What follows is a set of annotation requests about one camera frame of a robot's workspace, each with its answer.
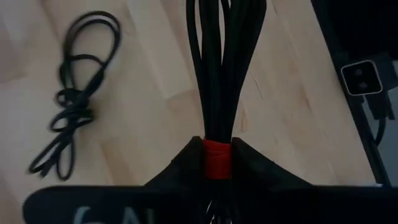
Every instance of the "red velcro strap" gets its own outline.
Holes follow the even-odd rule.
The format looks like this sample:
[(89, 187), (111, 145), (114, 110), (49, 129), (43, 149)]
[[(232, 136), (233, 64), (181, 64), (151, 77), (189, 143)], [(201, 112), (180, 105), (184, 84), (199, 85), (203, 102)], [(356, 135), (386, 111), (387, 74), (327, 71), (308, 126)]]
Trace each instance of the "red velcro strap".
[(209, 179), (231, 178), (231, 145), (204, 139), (205, 177)]

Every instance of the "light wood desk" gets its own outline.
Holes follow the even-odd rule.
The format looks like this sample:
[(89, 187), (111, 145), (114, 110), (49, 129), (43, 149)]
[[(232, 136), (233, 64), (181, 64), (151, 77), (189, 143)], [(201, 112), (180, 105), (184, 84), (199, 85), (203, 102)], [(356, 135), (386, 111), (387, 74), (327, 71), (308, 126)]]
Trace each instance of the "light wood desk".
[[(24, 199), (49, 185), (144, 184), (203, 135), (184, 0), (0, 2), (2, 220), (18, 219)], [(78, 131), (72, 178), (60, 183), (51, 172), (40, 180), (26, 170), (55, 137), (47, 126), (60, 111), (53, 102), (60, 46), (71, 21), (92, 10), (121, 21), (121, 48), (91, 99), (96, 121)], [(75, 49), (105, 56), (110, 45), (99, 26)], [(95, 68), (76, 65), (79, 83)], [(268, 1), (234, 135), (311, 183), (374, 183), (310, 0)]]

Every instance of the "bundle of black cables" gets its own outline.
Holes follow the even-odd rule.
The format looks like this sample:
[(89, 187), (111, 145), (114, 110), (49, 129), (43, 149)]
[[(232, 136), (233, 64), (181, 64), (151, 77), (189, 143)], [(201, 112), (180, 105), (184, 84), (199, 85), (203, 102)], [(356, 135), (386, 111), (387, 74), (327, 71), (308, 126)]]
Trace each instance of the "bundle of black cables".
[[(104, 61), (90, 54), (73, 55), (73, 44), (76, 38), (84, 29), (94, 24), (105, 25), (109, 27), (113, 33), (113, 46), (108, 58)], [(60, 180), (67, 180), (70, 178), (75, 166), (76, 149), (73, 139), (75, 132), (78, 128), (94, 120), (93, 110), (88, 108), (89, 98), (100, 87), (105, 78), (105, 70), (114, 57), (120, 45), (120, 41), (120, 23), (110, 13), (103, 11), (89, 12), (80, 16), (72, 23), (63, 43), (63, 62), (59, 68), (59, 79), (63, 89), (55, 95), (55, 101), (64, 108), (64, 110), (57, 114), (50, 123), (50, 130), (59, 134), (33, 160), (29, 166), (29, 172), (31, 174), (40, 172), (40, 176), (45, 177), (52, 166), (55, 165)], [(98, 71), (93, 75), (93, 78), (83, 90), (78, 90), (73, 72), (73, 63), (79, 60), (92, 60), (99, 64)], [(66, 125), (62, 128), (57, 128), (57, 123), (63, 119), (66, 121)], [(70, 148), (69, 168), (66, 174), (62, 174), (61, 155), (62, 151), (67, 147)]]
[[(240, 92), (266, 15), (266, 0), (221, 0), (224, 52), (218, 0), (199, 0), (201, 52), (195, 22), (195, 0), (187, 0), (188, 38), (200, 91), (205, 139), (230, 144)], [(228, 179), (205, 184), (205, 223), (234, 223), (237, 211)]]

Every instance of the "wooden floor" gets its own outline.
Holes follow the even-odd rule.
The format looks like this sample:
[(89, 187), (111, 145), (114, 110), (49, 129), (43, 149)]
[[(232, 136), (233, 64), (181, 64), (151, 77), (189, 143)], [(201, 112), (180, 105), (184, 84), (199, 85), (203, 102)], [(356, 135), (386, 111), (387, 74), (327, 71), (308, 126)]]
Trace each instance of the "wooden floor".
[[(47, 126), (60, 111), (60, 46), (71, 21), (92, 10), (121, 21), (121, 48), (92, 98), (97, 120), (77, 134), (73, 177), (40, 180), (26, 170), (55, 137)], [(203, 135), (184, 0), (0, 0), (0, 13), (2, 223), (20, 223), (24, 199), (49, 185), (144, 184)], [(75, 52), (105, 56), (111, 39), (90, 28)], [(95, 69), (79, 62), (78, 82)], [(268, 1), (234, 135), (311, 183), (374, 183), (310, 0)]]

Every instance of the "cable bundle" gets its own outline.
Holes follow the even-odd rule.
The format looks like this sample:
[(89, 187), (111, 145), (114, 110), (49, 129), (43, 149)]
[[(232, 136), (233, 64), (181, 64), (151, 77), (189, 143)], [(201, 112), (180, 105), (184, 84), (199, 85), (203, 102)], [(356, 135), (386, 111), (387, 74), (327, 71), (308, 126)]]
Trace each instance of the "cable bundle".
[(239, 95), (266, 15), (266, 0), (221, 0), (225, 42), (221, 53), (219, 2), (199, 0), (201, 53), (195, 0), (187, 0), (188, 38), (200, 91), (205, 138), (230, 143)]
[[(111, 29), (114, 36), (111, 52), (105, 61), (90, 54), (73, 55), (72, 53), (73, 44), (78, 35), (93, 24), (106, 25)], [(55, 95), (55, 101), (64, 108), (64, 110), (57, 114), (50, 123), (50, 130), (59, 134), (32, 161), (29, 166), (29, 172), (31, 174), (40, 172), (40, 176), (45, 177), (52, 166), (55, 165), (60, 180), (67, 180), (70, 178), (75, 166), (75, 141), (73, 136), (78, 128), (94, 121), (93, 110), (88, 108), (89, 98), (100, 87), (105, 77), (105, 70), (114, 57), (120, 41), (120, 23), (110, 13), (103, 11), (89, 12), (80, 16), (72, 23), (63, 43), (63, 62), (59, 68), (59, 78), (63, 89)], [(98, 71), (93, 75), (93, 78), (83, 90), (77, 89), (73, 73), (73, 63), (79, 60), (92, 60), (100, 65)], [(56, 124), (63, 119), (66, 121), (66, 125), (62, 128), (56, 128)], [(62, 151), (68, 146), (70, 148), (69, 168), (66, 174), (62, 174), (60, 167), (61, 155)], [(49, 158), (39, 164), (50, 152), (52, 153)]]

